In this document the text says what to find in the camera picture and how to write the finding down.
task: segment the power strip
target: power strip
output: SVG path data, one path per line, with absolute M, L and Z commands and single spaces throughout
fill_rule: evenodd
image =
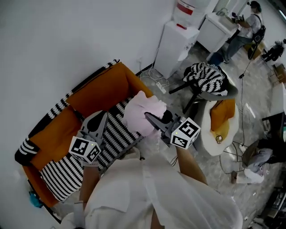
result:
M 156 83 L 156 85 L 157 85 L 157 87 L 161 90 L 161 92 L 163 93 L 163 94 L 165 94 L 167 91 L 165 90 L 165 88 L 162 86 L 162 84 L 161 83 Z

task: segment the orange sofa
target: orange sofa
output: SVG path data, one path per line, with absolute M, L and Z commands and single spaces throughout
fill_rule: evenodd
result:
M 57 162 L 68 154 L 72 136 L 76 135 L 81 126 L 75 110 L 86 118 L 96 111 L 109 110 L 140 90 L 144 91 L 147 97 L 152 96 L 152 92 L 131 70 L 123 63 L 117 63 L 84 80 L 66 99 L 67 106 L 60 114 L 44 128 L 40 128 L 40 131 L 29 135 L 29 144 L 24 143 L 24 147 L 19 150 L 23 151 L 30 146 L 31 150 L 37 148 L 38 152 L 34 153 L 30 162 L 21 163 L 22 159 L 19 158 L 23 157 L 23 152 L 17 151 L 15 159 L 24 165 L 27 178 L 43 203 L 52 207 L 58 202 L 42 180 L 40 171 L 51 160 Z

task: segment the white cabinet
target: white cabinet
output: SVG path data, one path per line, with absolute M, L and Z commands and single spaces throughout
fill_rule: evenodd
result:
M 199 30 L 194 27 L 185 30 L 169 21 L 164 27 L 154 68 L 168 79 L 188 56 L 198 34 Z
M 223 44 L 236 32 L 238 26 L 230 22 L 226 17 L 215 13 L 208 14 L 200 28 L 198 42 L 209 52 L 207 60 L 218 51 Z
M 225 33 L 208 19 L 205 20 L 200 31 L 198 42 L 209 52 L 217 51 L 218 44 L 220 42 L 224 44 L 227 39 Z

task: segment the gray cloth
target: gray cloth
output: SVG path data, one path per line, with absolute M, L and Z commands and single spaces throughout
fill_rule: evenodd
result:
M 254 173 L 259 173 L 260 166 L 266 163 L 272 155 L 272 150 L 269 148 L 262 148 L 257 151 L 257 154 L 252 156 L 249 160 L 246 169 L 250 169 Z
M 251 44 L 252 38 L 244 38 L 240 36 L 236 36 L 231 43 L 229 44 L 227 51 L 224 53 L 223 58 L 225 62 L 228 62 L 231 57 L 237 53 L 237 51 L 246 44 Z

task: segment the small round object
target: small round object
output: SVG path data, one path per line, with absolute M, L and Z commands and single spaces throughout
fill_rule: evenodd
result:
M 221 144 L 223 141 L 223 137 L 221 135 L 217 135 L 215 140 L 216 140 L 217 144 Z

